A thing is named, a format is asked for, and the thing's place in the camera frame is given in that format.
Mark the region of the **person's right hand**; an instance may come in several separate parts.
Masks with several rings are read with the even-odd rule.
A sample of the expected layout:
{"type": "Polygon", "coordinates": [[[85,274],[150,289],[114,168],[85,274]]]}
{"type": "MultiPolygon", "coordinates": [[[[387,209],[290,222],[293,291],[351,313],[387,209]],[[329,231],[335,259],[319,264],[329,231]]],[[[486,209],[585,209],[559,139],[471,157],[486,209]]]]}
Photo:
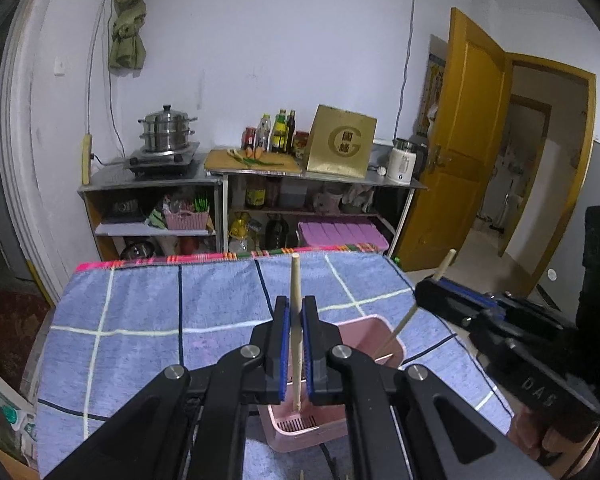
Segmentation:
{"type": "Polygon", "coordinates": [[[506,436],[545,468],[562,470],[580,455],[592,434],[581,441],[570,440],[551,427],[544,417],[524,406],[510,422],[506,436]]]}

